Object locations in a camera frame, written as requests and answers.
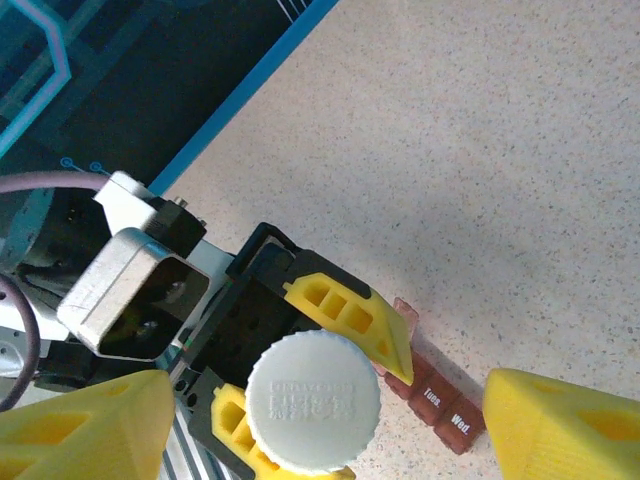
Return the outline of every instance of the yellow block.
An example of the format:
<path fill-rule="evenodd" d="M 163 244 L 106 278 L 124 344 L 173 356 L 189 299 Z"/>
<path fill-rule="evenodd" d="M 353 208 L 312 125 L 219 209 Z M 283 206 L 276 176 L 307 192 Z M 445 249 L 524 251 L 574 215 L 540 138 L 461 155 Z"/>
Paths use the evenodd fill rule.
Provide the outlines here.
<path fill-rule="evenodd" d="M 324 273 L 285 284 L 285 300 L 326 330 L 347 337 L 407 385 L 413 383 L 406 320 L 375 291 L 362 298 Z"/>
<path fill-rule="evenodd" d="M 640 402 L 500 368 L 483 414 L 505 480 L 640 479 Z"/>
<path fill-rule="evenodd" d="M 256 474 L 255 480 L 351 480 L 356 478 L 350 468 L 328 475 L 309 477 L 280 468 L 258 448 L 247 424 L 244 390 L 226 384 L 215 391 L 211 403 L 211 430 L 225 446 Z"/>
<path fill-rule="evenodd" d="M 10 410 L 0 414 L 0 479 L 155 480 L 174 414 L 160 370 Z"/>

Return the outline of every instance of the robotic arm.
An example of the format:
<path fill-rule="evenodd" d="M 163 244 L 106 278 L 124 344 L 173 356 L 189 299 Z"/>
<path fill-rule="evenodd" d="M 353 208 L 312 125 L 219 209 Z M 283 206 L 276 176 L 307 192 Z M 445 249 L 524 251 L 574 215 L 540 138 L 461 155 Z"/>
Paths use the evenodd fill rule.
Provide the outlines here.
<path fill-rule="evenodd" d="M 189 432 L 244 479 L 271 468 L 267 457 L 243 456 L 213 428 L 212 411 L 218 397 L 218 404 L 227 398 L 220 396 L 225 388 L 244 399 L 254 365 L 284 337 L 339 334 L 412 382 L 406 322 L 366 283 L 266 223 L 237 256 L 228 254 L 203 240 L 205 223 L 183 200 L 155 197 L 122 172 L 91 179 L 93 198 L 43 190 L 62 185 L 41 181 L 0 252 L 4 274 L 26 294 L 50 342 L 40 351 L 36 385 L 70 390 L 155 368 L 173 346 L 178 353 L 168 370 L 191 413 Z M 73 228 L 70 219 L 78 222 Z M 16 313 L 2 318 L 3 327 L 24 330 Z M 18 357 L 24 365 L 31 358 Z M 327 478 L 352 478 L 343 474 Z"/>

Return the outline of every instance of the brown pill box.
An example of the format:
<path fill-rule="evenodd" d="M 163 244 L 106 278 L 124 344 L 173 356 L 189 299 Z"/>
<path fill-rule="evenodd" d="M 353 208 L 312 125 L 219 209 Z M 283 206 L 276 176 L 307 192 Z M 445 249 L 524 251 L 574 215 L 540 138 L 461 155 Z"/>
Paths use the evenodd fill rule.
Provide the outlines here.
<path fill-rule="evenodd" d="M 447 409 L 433 431 L 442 443 L 461 455 L 471 448 L 485 428 L 480 409 L 468 399 L 460 397 Z"/>
<path fill-rule="evenodd" d="M 415 351 L 411 351 L 411 358 L 413 359 L 413 384 L 407 385 L 402 380 L 398 380 L 391 373 L 387 372 L 384 376 L 384 381 L 387 382 L 389 388 L 403 400 L 408 400 L 414 390 L 416 390 L 422 383 L 425 382 L 429 376 L 435 371 L 435 369 Z"/>
<path fill-rule="evenodd" d="M 435 372 L 411 394 L 409 407 L 427 425 L 433 426 L 460 392 Z"/>

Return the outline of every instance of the speckled countertop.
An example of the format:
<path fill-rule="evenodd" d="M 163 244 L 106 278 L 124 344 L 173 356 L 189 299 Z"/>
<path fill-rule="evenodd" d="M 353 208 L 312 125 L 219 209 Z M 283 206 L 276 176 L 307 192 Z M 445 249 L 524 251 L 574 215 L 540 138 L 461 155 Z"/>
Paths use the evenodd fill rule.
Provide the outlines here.
<path fill-rule="evenodd" d="M 468 392 L 510 366 L 640 398 L 640 4 L 341 0 L 172 188 L 421 313 Z M 360 479 L 499 478 L 383 385 Z"/>

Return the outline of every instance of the wire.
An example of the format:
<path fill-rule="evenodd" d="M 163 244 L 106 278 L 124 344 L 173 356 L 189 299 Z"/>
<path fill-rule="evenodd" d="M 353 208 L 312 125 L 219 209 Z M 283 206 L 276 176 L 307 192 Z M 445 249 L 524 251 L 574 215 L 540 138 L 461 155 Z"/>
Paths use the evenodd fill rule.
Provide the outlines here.
<path fill-rule="evenodd" d="M 4 412 L 12 409 L 18 403 L 38 368 L 38 361 L 40 360 L 40 329 L 38 328 L 38 321 L 33 313 L 33 308 L 31 308 L 25 294 L 22 293 L 11 278 L 2 273 L 0 273 L 0 291 L 4 292 L 7 298 L 13 301 L 16 310 L 22 317 L 24 331 L 27 334 L 27 358 L 9 394 L 0 402 L 0 412 Z"/>
<path fill-rule="evenodd" d="M 36 188 L 86 188 L 100 190 L 109 177 L 85 172 L 29 172 L 0 177 L 0 194 Z"/>
<path fill-rule="evenodd" d="M 100 190 L 109 177 L 84 172 L 30 172 L 0 176 L 0 194 L 34 190 L 36 188 L 84 188 Z M 7 275 L 0 273 L 0 292 L 13 301 L 18 310 L 27 337 L 27 358 L 13 387 L 0 402 L 0 412 L 10 410 L 24 395 L 40 360 L 40 329 L 35 313 L 26 295 Z"/>

